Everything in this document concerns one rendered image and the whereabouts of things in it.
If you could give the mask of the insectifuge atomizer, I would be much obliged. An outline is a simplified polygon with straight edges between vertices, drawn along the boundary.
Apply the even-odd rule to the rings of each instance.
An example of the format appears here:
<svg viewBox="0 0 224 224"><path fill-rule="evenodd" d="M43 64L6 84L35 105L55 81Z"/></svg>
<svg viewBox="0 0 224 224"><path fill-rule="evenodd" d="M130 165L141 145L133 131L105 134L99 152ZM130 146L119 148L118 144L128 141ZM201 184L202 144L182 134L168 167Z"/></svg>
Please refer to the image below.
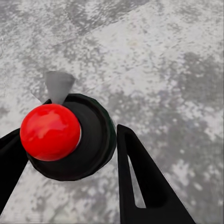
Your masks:
<svg viewBox="0 0 224 224"><path fill-rule="evenodd" d="M50 98L23 120L20 138L28 160L44 177L78 181L98 172L117 154L117 135L108 111L94 98L69 94L75 77L43 75Z"/></svg>

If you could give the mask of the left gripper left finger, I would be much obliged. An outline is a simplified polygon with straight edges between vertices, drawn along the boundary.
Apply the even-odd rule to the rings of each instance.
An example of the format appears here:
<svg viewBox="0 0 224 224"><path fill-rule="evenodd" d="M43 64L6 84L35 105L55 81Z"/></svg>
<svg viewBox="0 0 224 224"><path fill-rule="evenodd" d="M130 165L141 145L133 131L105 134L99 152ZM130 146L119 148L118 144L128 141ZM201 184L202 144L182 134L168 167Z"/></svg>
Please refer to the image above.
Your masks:
<svg viewBox="0 0 224 224"><path fill-rule="evenodd" d="M21 143L20 128L0 139L0 214L27 162L26 150Z"/></svg>

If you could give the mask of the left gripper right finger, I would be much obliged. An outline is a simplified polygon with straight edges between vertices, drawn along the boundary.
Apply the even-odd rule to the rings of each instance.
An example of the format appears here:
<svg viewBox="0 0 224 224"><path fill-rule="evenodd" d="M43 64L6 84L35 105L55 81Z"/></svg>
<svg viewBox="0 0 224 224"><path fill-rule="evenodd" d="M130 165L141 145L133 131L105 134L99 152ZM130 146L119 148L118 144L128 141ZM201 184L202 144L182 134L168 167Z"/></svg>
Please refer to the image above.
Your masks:
<svg viewBox="0 0 224 224"><path fill-rule="evenodd" d="M196 224L134 131L117 125L120 224ZM135 205L128 156L146 208Z"/></svg>

